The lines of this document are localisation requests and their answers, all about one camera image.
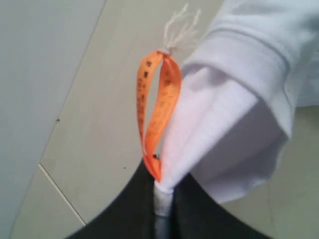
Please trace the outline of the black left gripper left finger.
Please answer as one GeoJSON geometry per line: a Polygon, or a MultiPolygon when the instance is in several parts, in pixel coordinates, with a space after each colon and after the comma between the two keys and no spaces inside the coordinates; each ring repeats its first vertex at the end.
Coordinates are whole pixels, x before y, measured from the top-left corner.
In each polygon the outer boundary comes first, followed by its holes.
{"type": "Polygon", "coordinates": [[[70,239],[154,239],[154,180],[143,162],[118,197],[70,239]]]}

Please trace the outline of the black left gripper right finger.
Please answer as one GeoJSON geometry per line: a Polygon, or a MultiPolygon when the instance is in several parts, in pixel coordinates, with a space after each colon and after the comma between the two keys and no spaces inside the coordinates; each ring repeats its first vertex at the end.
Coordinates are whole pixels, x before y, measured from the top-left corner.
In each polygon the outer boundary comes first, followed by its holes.
{"type": "Polygon", "coordinates": [[[267,239],[216,203],[188,174],[174,191],[170,239],[267,239]]]}

